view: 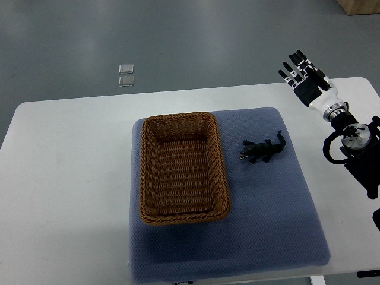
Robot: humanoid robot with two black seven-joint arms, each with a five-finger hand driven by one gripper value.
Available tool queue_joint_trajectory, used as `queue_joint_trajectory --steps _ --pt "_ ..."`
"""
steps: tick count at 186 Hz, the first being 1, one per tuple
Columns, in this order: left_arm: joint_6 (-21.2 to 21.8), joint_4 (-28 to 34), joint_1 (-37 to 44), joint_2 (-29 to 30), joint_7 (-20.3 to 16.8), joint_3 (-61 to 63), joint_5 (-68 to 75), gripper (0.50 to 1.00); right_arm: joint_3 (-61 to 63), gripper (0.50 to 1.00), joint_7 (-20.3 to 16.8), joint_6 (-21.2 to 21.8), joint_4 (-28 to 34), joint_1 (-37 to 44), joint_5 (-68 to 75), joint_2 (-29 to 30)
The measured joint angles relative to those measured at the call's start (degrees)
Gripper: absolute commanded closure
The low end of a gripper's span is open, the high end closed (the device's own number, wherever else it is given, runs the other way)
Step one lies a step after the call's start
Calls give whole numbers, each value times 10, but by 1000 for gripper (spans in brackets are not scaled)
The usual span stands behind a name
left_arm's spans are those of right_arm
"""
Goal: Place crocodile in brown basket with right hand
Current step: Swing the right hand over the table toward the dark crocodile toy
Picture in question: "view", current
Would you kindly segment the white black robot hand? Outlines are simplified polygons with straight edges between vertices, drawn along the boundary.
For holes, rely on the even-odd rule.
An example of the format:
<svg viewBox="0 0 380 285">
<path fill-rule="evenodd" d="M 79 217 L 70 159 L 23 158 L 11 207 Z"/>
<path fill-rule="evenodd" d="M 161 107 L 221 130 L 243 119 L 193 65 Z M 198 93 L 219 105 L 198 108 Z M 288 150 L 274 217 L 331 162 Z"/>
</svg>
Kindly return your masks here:
<svg viewBox="0 0 380 285">
<path fill-rule="evenodd" d="M 285 70 L 278 73 L 292 88 L 297 98 L 309 109 L 318 112 L 325 121 L 348 111 L 347 103 L 338 98 L 333 82 L 303 54 L 301 50 L 283 62 Z"/>
</svg>

